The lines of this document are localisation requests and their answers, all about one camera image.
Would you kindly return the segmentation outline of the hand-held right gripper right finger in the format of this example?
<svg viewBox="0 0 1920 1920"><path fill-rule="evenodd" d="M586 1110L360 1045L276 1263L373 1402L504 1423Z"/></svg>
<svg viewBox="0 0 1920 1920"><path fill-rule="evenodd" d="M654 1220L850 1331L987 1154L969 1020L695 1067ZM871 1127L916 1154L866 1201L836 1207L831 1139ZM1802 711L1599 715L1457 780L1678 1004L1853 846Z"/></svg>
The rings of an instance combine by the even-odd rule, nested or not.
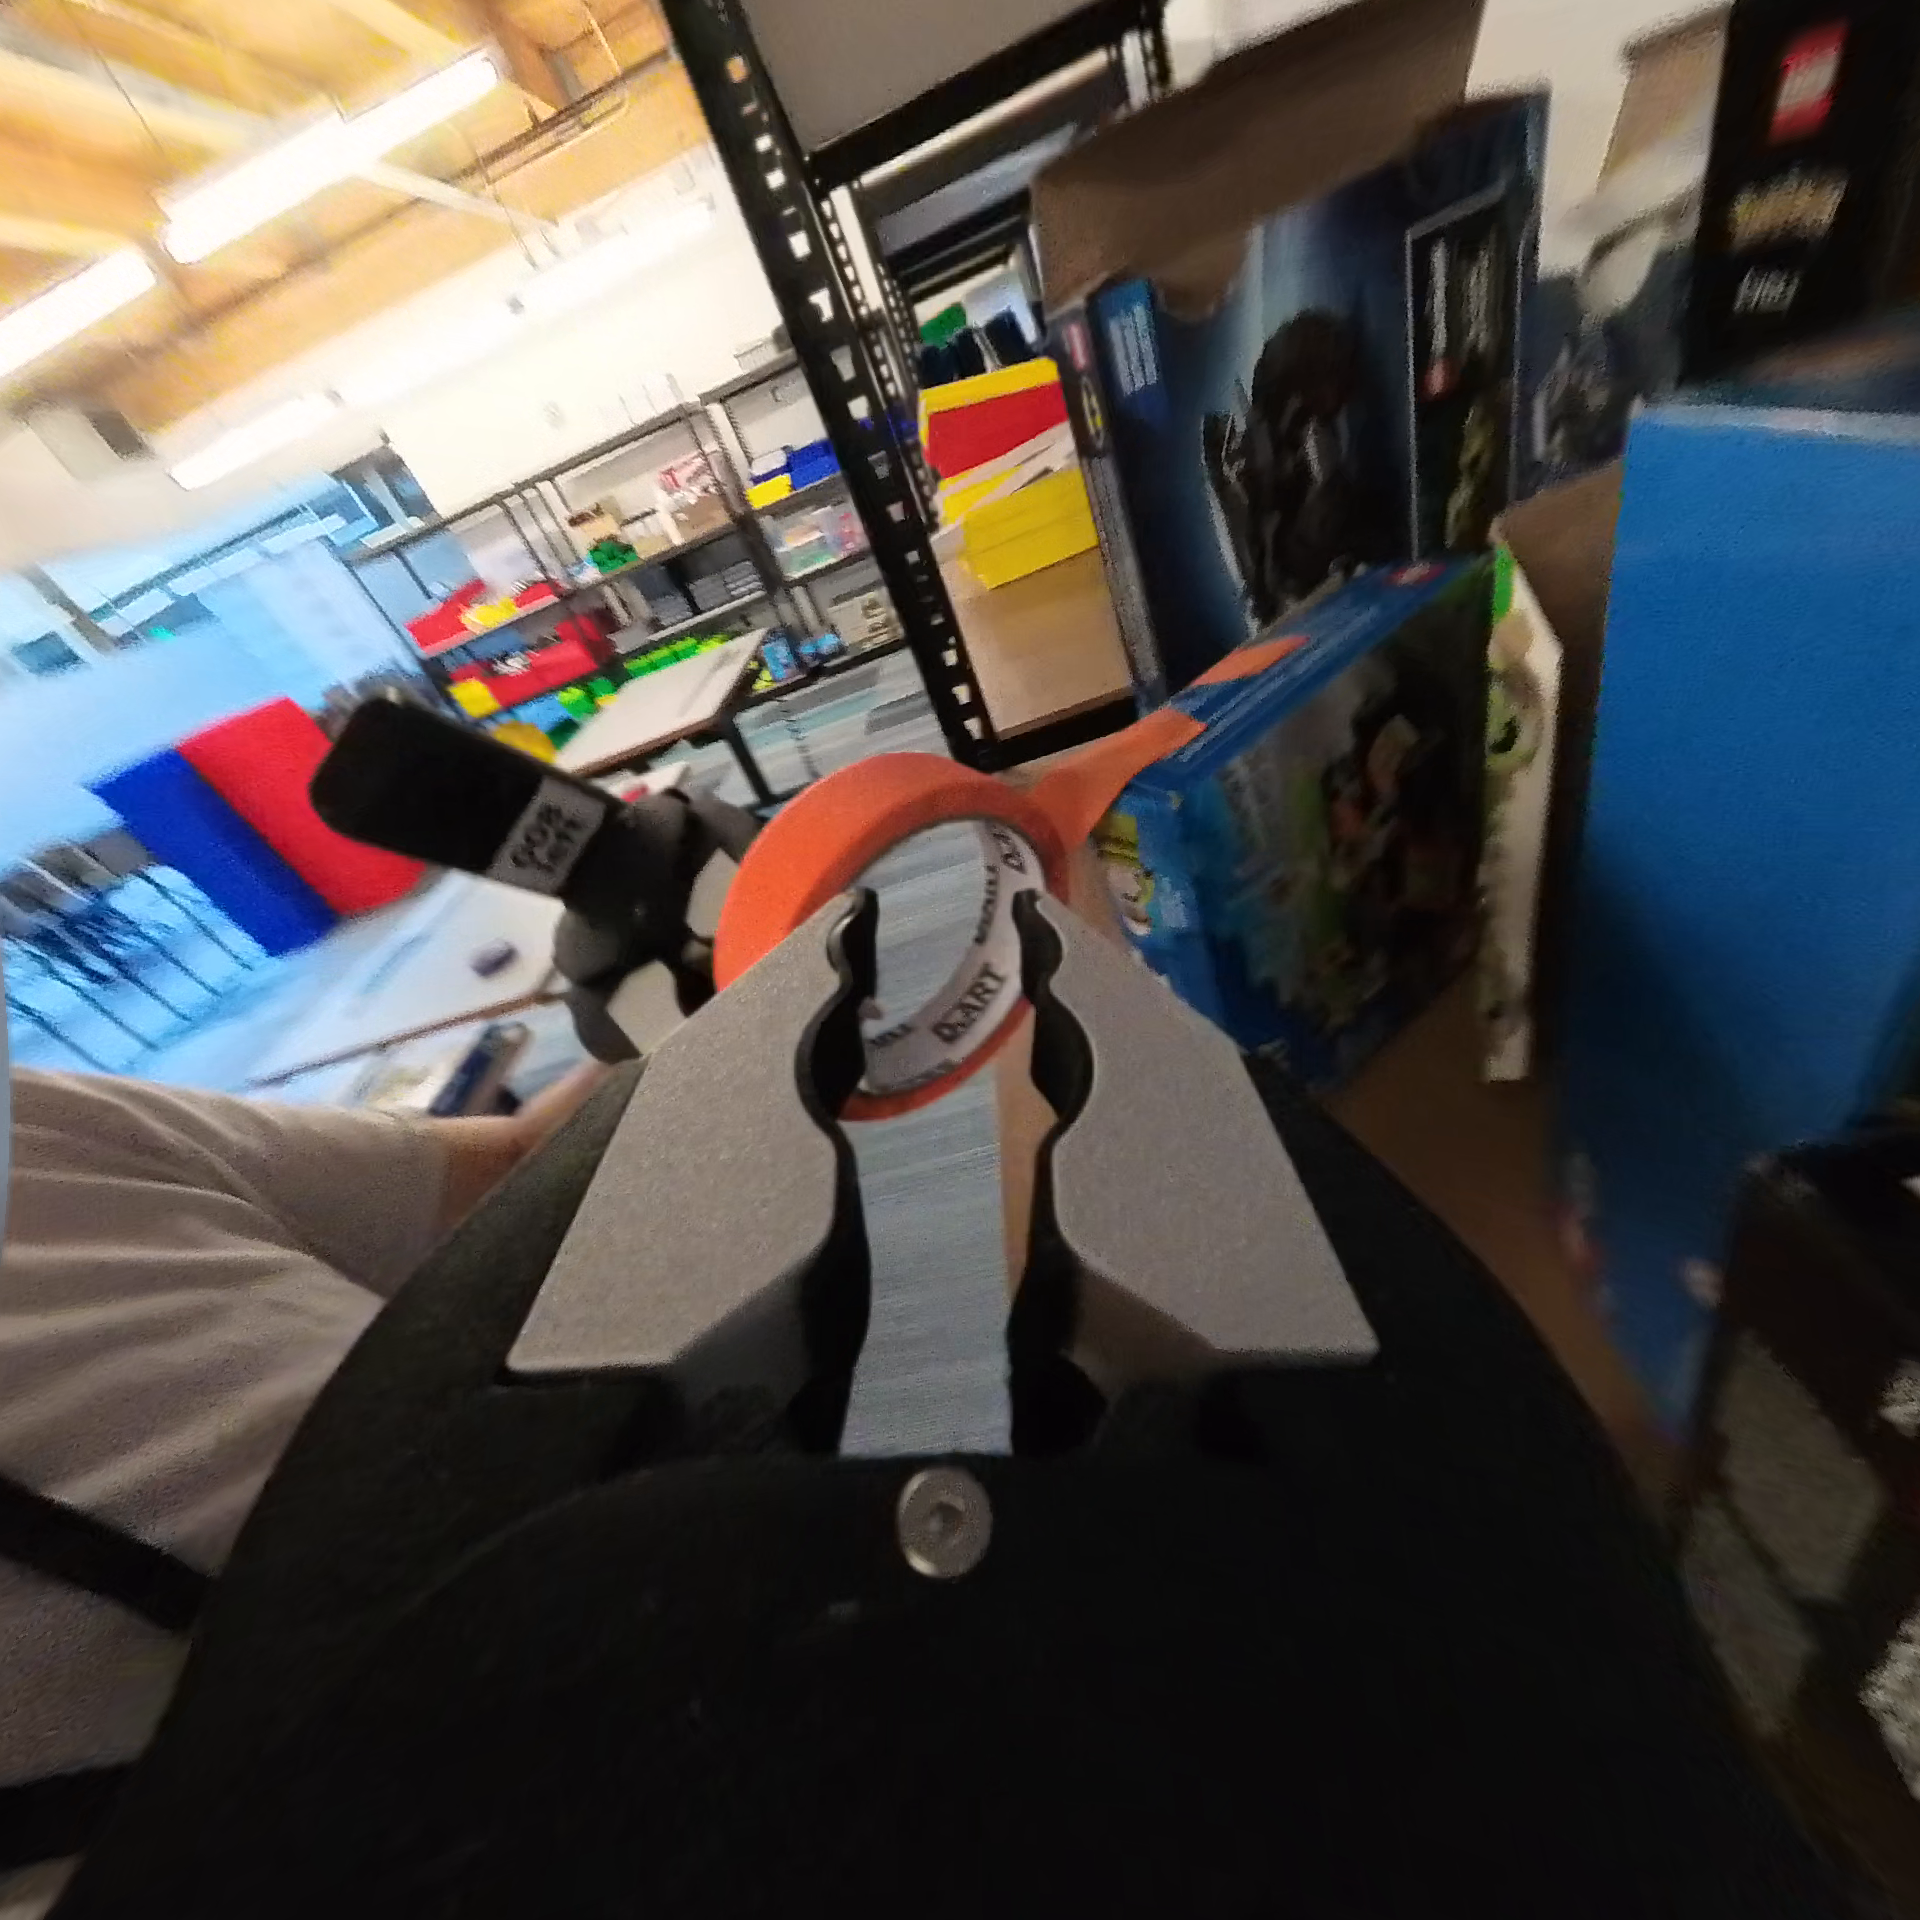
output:
<svg viewBox="0 0 1920 1920"><path fill-rule="evenodd" d="M1007 1317L1012 1444L1081 1444L1129 1389L1374 1369L1376 1331L1249 1051L1057 895L1018 895L1035 1143Z"/></svg>

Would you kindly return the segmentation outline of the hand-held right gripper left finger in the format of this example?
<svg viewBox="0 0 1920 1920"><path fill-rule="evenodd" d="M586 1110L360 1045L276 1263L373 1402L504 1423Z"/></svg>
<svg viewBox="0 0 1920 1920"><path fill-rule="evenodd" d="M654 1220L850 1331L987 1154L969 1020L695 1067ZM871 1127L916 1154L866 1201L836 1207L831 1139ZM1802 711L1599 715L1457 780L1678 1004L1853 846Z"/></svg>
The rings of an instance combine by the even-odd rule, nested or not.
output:
<svg viewBox="0 0 1920 1920"><path fill-rule="evenodd" d="M843 1110L878 900L836 893L649 1061L504 1353L516 1387L654 1387L836 1453L871 1317Z"/></svg>

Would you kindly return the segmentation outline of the blue toy car box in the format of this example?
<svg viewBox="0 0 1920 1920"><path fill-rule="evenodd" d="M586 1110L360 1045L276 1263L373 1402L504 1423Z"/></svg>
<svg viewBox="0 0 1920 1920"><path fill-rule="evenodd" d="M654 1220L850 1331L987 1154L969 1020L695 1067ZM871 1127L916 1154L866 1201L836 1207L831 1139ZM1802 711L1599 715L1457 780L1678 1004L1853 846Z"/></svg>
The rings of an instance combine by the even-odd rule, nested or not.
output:
<svg viewBox="0 0 1920 1920"><path fill-rule="evenodd" d="M1219 657L1088 828L1129 949L1341 1090L1478 937L1492 555L1376 566Z"/></svg>

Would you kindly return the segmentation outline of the orange masking tape roll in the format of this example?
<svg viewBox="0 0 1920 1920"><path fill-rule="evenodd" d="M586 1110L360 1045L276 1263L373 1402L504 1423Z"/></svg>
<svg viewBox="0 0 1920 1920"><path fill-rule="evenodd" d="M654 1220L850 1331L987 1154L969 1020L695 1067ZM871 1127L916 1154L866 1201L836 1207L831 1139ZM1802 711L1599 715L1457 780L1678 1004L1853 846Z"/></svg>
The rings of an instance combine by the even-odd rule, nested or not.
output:
<svg viewBox="0 0 1920 1920"><path fill-rule="evenodd" d="M942 753L878 753L798 791L738 857L719 921L719 987L756 967L798 921L856 893L890 846L962 822L984 857L984 900L962 962L901 1020L866 1034L850 1121L934 1110L977 1079L1022 1020L1018 895L1071 895L1071 857L1109 817L1129 777L1200 739L1175 711L1075 748L1039 780L998 780Z"/></svg>

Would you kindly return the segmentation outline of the person's left forearm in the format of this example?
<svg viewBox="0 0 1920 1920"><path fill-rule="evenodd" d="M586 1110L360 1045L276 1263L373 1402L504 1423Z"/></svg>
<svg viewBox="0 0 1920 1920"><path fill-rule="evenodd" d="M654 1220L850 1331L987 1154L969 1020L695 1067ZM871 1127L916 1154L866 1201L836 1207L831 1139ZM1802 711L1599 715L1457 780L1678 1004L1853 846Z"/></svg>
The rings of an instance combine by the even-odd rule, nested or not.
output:
<svg viewBox="0 0 1920 1920"><path fill-rule="evenodd" d="M586 1061L580 1074L552 1079L544 1093L529 1093L516 1112L468 1112L468 1121L432 1121L432 1139L446 1143L446 1201L468 1207L487 1200L516 1159L529 1159L595 1090L611 1083L611 1067Z"/></svg>

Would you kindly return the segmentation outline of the red and blue panel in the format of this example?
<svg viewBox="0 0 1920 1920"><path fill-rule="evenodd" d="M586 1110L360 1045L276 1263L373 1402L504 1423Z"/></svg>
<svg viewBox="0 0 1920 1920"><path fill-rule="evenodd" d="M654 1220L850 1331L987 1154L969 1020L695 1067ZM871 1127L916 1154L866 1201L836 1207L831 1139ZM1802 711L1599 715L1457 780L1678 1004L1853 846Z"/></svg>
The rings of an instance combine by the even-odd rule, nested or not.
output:
<svg viewBox="0 0 1920 1920"><path fill-rule="evenodd" d="M84 780L168 875L266 959L429 885L429 862L334 828L310 796L334 733L295 697L266 697Z"/></svg>

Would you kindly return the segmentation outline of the shelf with coloured bins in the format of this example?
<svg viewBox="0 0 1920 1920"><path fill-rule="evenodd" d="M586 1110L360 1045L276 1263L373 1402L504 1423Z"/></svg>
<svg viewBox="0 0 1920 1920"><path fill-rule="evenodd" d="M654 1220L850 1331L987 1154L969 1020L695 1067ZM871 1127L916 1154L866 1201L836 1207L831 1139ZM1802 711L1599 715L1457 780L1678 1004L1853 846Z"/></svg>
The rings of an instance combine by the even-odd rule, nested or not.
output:
<svg viewBox="0 0 1920 1920"><path fill-rule="evenodd" d="M745 697L901 649L794 346L350 546L429 686L484 730L580 733L646 672L767 637Z"/></svg>

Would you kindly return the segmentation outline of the white table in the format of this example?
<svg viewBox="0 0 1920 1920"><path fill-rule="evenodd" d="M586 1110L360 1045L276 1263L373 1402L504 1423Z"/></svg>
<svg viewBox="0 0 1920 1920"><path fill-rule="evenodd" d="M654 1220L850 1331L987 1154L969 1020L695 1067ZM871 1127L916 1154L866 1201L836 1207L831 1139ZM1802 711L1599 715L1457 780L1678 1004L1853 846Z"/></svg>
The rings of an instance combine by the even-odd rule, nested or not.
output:
<svg viewBox="0 0 1920 1920"><path fill-rule="evenodd" d="M769 632L753 628L675 665L636 672L560 748L552 772L580 780L646 777L663 753L723 739L753 805L784 805L736 723L756 682L767 637Z"/></svg>

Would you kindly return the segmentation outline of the person's white shirt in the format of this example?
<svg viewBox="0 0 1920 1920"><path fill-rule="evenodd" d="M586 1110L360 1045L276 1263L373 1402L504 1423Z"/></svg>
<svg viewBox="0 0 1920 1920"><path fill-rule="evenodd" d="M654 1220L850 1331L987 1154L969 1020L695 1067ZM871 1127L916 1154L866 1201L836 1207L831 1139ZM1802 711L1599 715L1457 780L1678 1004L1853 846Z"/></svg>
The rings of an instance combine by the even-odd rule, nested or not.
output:
<svg viewBox="0 0 1920 1920"><path fill-rule="evenodd" d="M13 1074L8 1511L197 1610L310 1402L432 1249L429 1121Z"/></svg>

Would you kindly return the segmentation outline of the black metal shelf rack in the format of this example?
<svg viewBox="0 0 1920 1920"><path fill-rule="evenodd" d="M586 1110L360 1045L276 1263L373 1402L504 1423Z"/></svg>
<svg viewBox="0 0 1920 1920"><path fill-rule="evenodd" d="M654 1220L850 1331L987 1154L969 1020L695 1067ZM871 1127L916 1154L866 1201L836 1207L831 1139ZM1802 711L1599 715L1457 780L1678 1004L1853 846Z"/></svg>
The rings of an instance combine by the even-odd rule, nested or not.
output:
<svg viewBox="0 0 1920 1920"><path fill-rule="evenodd" d="M926 463L911 438L911 344L878 344L871 300L894 300L856 195L894 155L1109 57L1129 98L1165 93L1165 4L726 4L663 0L669 43L706 107L756 272L825 418L866 525L878 581L934 697L946 748L977 772L1057 761L1129 723L1126 672L1039 715L992 715L962 621L942 581Z"/></svg>

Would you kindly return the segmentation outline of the green toy box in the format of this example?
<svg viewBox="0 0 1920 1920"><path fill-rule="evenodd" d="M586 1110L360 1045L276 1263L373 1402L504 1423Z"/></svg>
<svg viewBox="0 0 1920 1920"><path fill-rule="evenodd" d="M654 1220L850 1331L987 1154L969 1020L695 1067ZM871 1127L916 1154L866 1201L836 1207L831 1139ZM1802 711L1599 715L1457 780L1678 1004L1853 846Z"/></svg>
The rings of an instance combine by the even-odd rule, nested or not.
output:
<svg viewBox="0 0 1920 1920"><path fill-rule="evenodd" d="M1478 828L1478 1083L1521 1083L1535 1067L1535 959L1554 810L1567 641L1550 628L1511 541L1492 541L1484 637L1484 828Z"/></svg>

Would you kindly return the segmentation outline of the long ceiling light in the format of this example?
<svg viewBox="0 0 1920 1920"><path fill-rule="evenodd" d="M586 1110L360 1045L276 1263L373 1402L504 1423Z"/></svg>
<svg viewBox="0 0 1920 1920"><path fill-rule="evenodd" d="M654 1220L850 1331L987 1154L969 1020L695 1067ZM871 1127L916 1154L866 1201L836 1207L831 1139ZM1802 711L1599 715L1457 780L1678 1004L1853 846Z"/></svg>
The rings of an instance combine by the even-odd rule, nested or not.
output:
<svg viewBox="0 0 1920 1920"><path fill-rule="evenodd" d="M174 266L206 266L213 252L249 240L255 230L271 230L311 204L318 195L360 182L388 189L398 198L446 204L446 209L478 209L484 198L461 189L446 189L424 171L404 171L398 151L424 147L484 98L504 84L504 64L494 43L446 57L438 71L382 98L373 107L328 107L301 123L295 133L276 133L255 147L249 155L229 155L220 171L168 189L157 248Z"/></svg>
<svg viewBox="0 0 1920 1920"><path fill-rule="evenodd" d="M144 252L103 252L84 272L61 275L53 286L8 308L0 379L36 366L41 356L64 346L72 337L144 300L152 286L157 286L157 272Z"/></svg>

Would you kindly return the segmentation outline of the stack of yellow red bins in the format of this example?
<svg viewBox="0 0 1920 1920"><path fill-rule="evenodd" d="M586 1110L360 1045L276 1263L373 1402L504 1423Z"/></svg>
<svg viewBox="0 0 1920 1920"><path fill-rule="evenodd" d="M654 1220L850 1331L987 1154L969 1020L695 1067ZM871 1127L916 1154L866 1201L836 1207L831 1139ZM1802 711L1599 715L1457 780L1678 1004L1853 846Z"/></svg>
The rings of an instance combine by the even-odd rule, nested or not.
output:
<svg viewBox="0 0 1920 1920"><path fill-rule="evenodd" d="M1012 592L1096 555L1071 403L1050 356L926 382L921 455L934 467L934 555L969 592Z"/></svg>

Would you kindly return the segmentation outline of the plain blue brick-pattern box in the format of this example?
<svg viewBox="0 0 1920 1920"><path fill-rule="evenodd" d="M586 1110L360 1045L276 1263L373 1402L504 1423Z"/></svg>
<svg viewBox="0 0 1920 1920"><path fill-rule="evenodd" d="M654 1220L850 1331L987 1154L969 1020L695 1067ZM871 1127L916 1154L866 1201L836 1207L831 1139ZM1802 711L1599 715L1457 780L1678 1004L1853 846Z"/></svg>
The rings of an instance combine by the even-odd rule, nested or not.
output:
<svg viewBox="0 0 1920 1920"><path fill-rule="evenodd" d="M1689 1428L1742 1172L1916 1074L1916 418L1633 420L1560 999L1567 1230Z"/></svg>

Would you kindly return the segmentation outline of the dark patterned box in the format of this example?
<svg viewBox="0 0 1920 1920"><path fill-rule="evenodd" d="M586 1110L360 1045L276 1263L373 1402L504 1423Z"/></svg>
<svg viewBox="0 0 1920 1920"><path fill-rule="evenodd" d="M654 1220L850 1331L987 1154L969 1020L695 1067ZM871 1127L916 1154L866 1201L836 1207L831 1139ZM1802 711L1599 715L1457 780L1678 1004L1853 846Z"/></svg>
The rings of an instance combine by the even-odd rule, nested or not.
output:
<svg viewBox="0 0 1920 1920"><path fill-rule="evenodd" d="M1869 1912L1920 1912L1920 1139L1742 1182L1675 1511L1696 1627Z"/></svg>

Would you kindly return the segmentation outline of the dark blue toy box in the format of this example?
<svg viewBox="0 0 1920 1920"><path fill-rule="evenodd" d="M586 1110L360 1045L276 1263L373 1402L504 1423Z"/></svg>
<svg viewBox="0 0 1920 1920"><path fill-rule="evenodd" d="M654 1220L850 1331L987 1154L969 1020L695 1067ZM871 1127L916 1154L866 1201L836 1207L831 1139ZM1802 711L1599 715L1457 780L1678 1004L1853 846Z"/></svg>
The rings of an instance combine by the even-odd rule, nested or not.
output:
<svg viewBox="0 0 1920 1920"><path fill-rule="evenodd" d="M1326 581L1478 555L1521 499L1550 102L1445 107L1050 308L1136 711Z"/></svg>

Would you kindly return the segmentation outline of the brown cardboard box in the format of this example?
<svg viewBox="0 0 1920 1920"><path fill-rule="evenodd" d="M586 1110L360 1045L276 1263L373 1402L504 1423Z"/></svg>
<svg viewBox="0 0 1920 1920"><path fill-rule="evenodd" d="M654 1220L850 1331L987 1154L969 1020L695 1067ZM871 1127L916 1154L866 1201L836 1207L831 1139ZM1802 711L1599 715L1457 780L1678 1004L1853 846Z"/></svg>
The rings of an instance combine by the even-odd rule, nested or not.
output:
<svg viewBox="0 0 1920 1920"><path fill-rule="evenodd" d="M1129 275L1202 317L1252 230L1463 107L1478 20L1478 0L1338 4L1053 155L1031 182L1050 322Z"/></svg>

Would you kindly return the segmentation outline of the black toy box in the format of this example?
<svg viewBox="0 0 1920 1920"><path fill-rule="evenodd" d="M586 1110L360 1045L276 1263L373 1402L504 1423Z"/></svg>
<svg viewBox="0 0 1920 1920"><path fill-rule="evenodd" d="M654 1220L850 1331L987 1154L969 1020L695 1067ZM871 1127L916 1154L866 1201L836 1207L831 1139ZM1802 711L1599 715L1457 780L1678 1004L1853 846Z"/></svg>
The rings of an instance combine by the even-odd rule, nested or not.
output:
<svg viewBox="0 0 1920 1920"><path fill-rule="evenodd" d="M1678 379L1732 371L1920 286L1920 4L1730 11Z"/></svg>

